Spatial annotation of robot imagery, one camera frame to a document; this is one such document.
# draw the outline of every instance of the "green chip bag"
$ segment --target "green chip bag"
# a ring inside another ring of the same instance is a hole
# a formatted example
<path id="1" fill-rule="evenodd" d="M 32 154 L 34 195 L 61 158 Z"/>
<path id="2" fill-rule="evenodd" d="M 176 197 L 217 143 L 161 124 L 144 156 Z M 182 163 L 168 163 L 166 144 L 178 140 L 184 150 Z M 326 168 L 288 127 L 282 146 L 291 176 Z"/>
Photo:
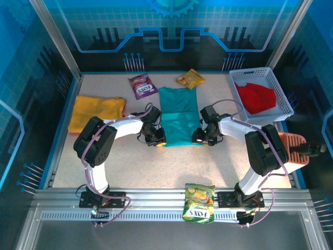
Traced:
<path id="1" fill-rule="evenodd" d="M 215 186 L 186 183 L 183 219 L 202 224 L 213 222 L 214 194 Z"/>

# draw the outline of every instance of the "purple snack bag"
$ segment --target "purple snack bag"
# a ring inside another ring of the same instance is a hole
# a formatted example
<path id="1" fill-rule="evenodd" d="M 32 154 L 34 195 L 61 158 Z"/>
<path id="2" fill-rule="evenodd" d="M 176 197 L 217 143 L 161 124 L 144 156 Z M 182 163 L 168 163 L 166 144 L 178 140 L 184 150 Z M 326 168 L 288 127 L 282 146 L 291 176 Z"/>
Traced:
<path id="1" fill-rule="evenodd" d="M 129 79 L 129 81 L 135 93 L 135 98 L 137 100 L 158 93 L 157 88 L 151 82 L 147 74 L 142 74 L 140 76 L 133 77 Z"/>

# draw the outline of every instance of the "white plastic basket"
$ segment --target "white plastic basket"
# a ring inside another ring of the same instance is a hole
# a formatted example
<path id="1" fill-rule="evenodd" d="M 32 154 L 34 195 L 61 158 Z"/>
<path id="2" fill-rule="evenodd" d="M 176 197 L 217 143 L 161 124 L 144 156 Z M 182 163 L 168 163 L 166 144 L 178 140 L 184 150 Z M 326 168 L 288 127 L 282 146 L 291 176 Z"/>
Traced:
<path id="1" fill-rule="evenodd" d="M 242 121 L 252 124 L 268 123 L 273 121 L 284 121 L 293 115 L 293 109 L 270 67 L 239 69 L 231 70 L 229 72 L 229 88 L 234 100 L 239 101 L 242 105 L 243 103 L 239 97 L 235 83 L 237 83 L 238 86 L 245 86 L 248 82 L 274 89 L 276 106 L 266 111 L 251 115 L 245 109 L 245 111 L 241 111 L 239 105 L 237 105 L 237 109 L 240 112 L 239 116 Z"/>

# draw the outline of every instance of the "snack bag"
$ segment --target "snack bag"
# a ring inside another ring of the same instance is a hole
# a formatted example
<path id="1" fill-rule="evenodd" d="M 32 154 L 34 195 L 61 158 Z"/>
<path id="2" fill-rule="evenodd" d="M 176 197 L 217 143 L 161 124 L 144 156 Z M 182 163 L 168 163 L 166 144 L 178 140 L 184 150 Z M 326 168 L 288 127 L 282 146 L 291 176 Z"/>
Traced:
<path id="1" fill-rule="evenodd" d="M 176 81 L 182 85 L 187 86 L 190 90 L 196 85 L 201 84 L 206 81 L 201 75 L 198 74 L 194 69 L 190 69 L 185 74 L 176 78 Z"/>
<path id="2" fill-rule="evenodd" d="M 158 93 L 157 88 L 151 82 L 147 74 L 142 74 L 140 76 L 133 77 L 129 79 L 129 81 L 135 93 L 135 98 L 137 100 Z"/>
<path id="3" fill-rule="evenodd" d="M 186 183 L 183 219 L 202 224 L 213 222 L 214 194 L 215 186 Z"/>

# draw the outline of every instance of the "speckled table surface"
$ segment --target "speckled table surface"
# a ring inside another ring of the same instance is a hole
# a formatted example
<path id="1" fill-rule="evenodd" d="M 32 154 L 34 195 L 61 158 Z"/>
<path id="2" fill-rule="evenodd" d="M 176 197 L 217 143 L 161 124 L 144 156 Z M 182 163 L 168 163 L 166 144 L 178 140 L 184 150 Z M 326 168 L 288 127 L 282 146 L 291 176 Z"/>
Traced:
<path id="1" fill-rule="evenodd" d="M 150 74 L 157 88 L 182 88 L 174 79 L 179 74 Z M 228 75 L 203 74 L 206 82 L 197 87 L 198 109 L 220 99 L 231 98 Z M 147 103 L 160 108 L 159 94 L 136 100 L 129 74 L 85 75 L 80 95 L 122 97 L 127 100 L 125 114 L 142 112 Z M 235 113 L 234 103 L 215 106 L 220 114 Z M 75 137 L 67 135 L 53 187 L 74 188 L 86 183 L 84 168 L 73 150 Z M 106 160 L 106 177 L 114 188 L 183 188 L 185 183 L 214 184 L 233 188 L 250 168 L 244 143 L 225 136 L 214 147 L 147 147 L 136 135 L 117 139 Z M 290 188 L 288 177 L 271 177 L 264 185 L 271 188 Z"/>

